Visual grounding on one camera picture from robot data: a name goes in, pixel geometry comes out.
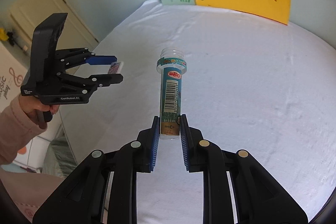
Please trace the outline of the person's left hand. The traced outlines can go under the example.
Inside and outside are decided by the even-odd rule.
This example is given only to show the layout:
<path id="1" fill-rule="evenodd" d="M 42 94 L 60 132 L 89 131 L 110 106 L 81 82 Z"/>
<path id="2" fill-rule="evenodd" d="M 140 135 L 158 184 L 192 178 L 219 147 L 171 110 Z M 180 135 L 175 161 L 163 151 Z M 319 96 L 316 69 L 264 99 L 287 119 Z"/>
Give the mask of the person's left hand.
<path id="1" fill-rule="evenodd" d="M 51 114 L 56 114 L 60 108 L 59 105 L 44 105 L 34 96 L 22 96 L 18 97 L 19 105 L 23 112 L 29 117 L 29 119 L 38 125 L 41 129 L 47 128 L 47 123 L 39 120 L 39 112 L 50 111 Z"/>

